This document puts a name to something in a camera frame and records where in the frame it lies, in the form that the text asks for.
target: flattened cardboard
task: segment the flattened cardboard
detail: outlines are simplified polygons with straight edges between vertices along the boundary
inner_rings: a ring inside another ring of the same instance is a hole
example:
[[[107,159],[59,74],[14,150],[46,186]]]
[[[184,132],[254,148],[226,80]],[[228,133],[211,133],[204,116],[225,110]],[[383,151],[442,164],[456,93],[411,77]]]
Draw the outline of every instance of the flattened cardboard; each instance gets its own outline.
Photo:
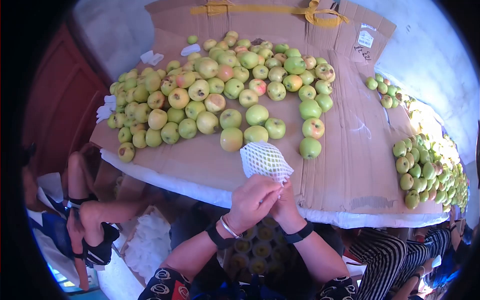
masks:
[[[233,0],[236,5],[265,4],[307,7],[308,1],[299,0]],[[180,51],[187,45],[186,37],[197,35],[198,44],[214,38],[223,39],[229,30],[239,33],[239,39],[262,38],[274,44],[288,43],[301,53],[324,57],[335,69],[332,83],[333,107],[322,114],[325,134],[319,140],[322,152],[314,160],[303,160],[299,144],[303,139],[303,119],[298,113],[300,99],[297,93],[287,93],[284,100],[272,101],[267,95],[259,104],[267,107],[270,117],[282,119],[287,131],[280,140],[269,143],[280,149],[286,161],[295,170],[291,180],[297,202],[301,207],[321,210],[365,214],[440,213],[442,206],[433,202],[421,203],[408,210],[403,202],[405,192],[398,184],[392,145],[415,132],[407,112],[401,106],[384,110],[380,95],[369,90],[364,82],[374,75],[374,64],[395,30],[395,25],[352,2],[321,0],[318,9],[336,7],[349,19],[335,28],[318,27],[303,15],[228,12],[208,16],[190,15],[192,6],[206,1],[157,1],[145,8],[155,26],[152,50],[165,55],[155,69],[165,69],[170,60],[186,63]],[[329,14],[317,15],[333,18]],[[370,48],[358,44],[361,31],[373,37]],[[204,50],[202,56],[208,56]],[[139,71],[148,65],[140,62]],[[235,108],[244,116],[246,109],[237,100],[227,100],[226,108]],[[240,129],[248,127],[245,120]],[[242,185],[246,177],[241,167],[240,153],[228,153],[219,145],[219,132],[212,135],[198,133],[191,140],[180,139],[175,145],[162,144],[158,148],[137,149],[133,163],[159,173],[227,191]],[[120,143],[117,130],[103,121],[95,128],[91,141],[116,152]]]

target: black pants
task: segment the black pants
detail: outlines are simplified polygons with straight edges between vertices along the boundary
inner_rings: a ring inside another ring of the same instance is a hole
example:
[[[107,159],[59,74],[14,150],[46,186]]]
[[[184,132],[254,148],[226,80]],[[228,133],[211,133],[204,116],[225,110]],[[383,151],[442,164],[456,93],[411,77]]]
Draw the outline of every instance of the black pants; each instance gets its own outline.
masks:
[[[211,220],[207,214],[199,210],[198,206],[195,205],[192,210],[182,215],[172,224],[170,229],[170,245],[172,249],[204,231],[210,223]],[[345,248],[342,240],[331,225],[314,223],[313,228],[340,256],[343,255]],[[230,281],[227,273],[218,263],[215,253],[193,279],[190,297],[193,299],[202,292],[216,290],[223,282],[228,283]],[[295,267],[285,272],[281,278],[277,278],[274,281],[272,276],[266,276],[265,285],[288,299],[312,299],[316,292],[307,266],[300,255]]]

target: black wrist strap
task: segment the black wrist strap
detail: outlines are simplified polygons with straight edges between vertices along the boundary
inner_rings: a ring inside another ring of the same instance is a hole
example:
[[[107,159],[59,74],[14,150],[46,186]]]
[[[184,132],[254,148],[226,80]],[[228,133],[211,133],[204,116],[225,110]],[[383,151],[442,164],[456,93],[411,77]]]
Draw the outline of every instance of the black wrist strap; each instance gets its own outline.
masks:
[[[224,250],[233,246],[235,239],[224,239],[216,230],[216,222],[208,225],[205,231],[208,233],[210,239],[215,243],[219,250]]]
[[[286,234],[282,229],[283,236],[285,237],[285,239],[289,244],[297,243],[312,233],[313,231],[312,222],[310,222],[307,219],[305,219],[305,221],[307,221],[307,225],[305,225],[305,227],[302,228],[299,232],[296,232],[294,234]]]

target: foam fruit net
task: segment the foam fruit net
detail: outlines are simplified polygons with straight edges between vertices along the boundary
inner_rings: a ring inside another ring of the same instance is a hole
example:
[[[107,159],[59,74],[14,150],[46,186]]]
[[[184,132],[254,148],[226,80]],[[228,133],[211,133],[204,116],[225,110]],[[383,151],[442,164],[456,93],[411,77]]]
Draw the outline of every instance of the foam fruit net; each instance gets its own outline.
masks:
[[[240,149],[240,155],[247,178],[260,174],[282,183],[293,173],[280,150],[272,144],[263,141],[248,143]]]

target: woman's left hand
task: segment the woman's left hand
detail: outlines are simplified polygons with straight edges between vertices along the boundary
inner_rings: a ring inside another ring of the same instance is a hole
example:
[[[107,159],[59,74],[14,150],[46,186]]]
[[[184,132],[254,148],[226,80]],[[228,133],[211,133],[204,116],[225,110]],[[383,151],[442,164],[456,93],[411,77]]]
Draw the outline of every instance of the woman's left hand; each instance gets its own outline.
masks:
[[[272,178],[253,174],[232,193],[232,208],[223,219],[239,235],[264,218],[282,191]]]

